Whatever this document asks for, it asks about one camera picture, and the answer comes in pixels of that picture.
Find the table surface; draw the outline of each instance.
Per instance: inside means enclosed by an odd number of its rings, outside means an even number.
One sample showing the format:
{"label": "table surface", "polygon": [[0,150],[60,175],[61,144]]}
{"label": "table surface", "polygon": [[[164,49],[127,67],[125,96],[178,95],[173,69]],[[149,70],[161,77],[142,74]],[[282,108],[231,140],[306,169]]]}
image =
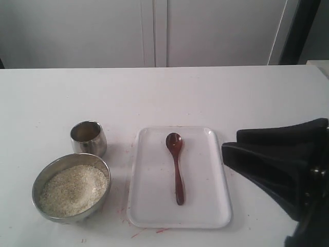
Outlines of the table surface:
{"label": "table surface", "polygon": [[[0,71],[1,246],[283,246],[297,223],[225,166],[233,217],[220,230],[142,229],[126,220],[132,149],[147,126],[207,126],[220,142],[238,129],[329,117],[329,81],[315,67],[17,69]],[[32,184],[72,152],[69,132],[97,120],[113,186],[102,212],[80,225],[44,219]]]}

